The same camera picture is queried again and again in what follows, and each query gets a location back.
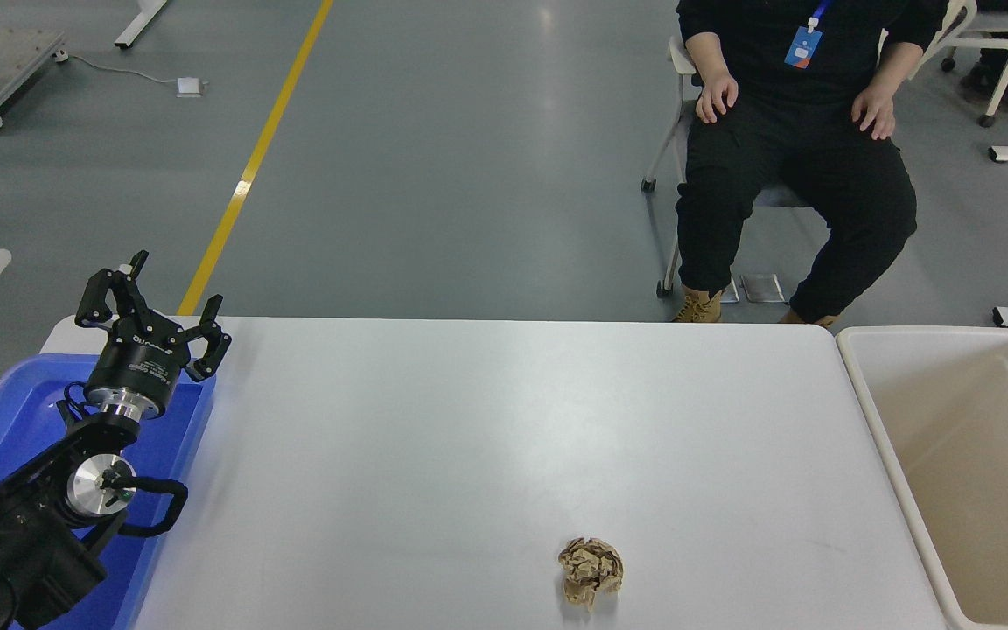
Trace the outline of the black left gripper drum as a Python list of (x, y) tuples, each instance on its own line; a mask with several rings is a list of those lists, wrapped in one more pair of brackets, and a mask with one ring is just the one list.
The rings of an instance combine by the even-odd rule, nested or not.
[(168, 318), (141, 325), (134, 318), (118, 319), (85, 384), (88, 403), (100, 407), (125, 391), (144, 399), (144, 414), (164, 414), (186, 359), (184, 348), (169, 344), (177, 333), (179, 324)]

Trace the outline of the person's right hand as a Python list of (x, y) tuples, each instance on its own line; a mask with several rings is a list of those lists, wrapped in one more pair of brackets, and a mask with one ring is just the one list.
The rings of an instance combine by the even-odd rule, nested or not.
[(703, 75), (701, 82), (703, 88), (696, 101), (696, 118), (704, 124), (719, 123), (735, 107), (739, 99), (739, 84), (728, 69)]

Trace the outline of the person's left hand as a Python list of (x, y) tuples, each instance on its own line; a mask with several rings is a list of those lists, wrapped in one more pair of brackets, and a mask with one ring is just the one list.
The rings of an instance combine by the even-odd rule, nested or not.
[(875, 141), (891, 139), (896, 128), (893, 99), (899, 88), (874, 80), (853, 100), (851, 120)]

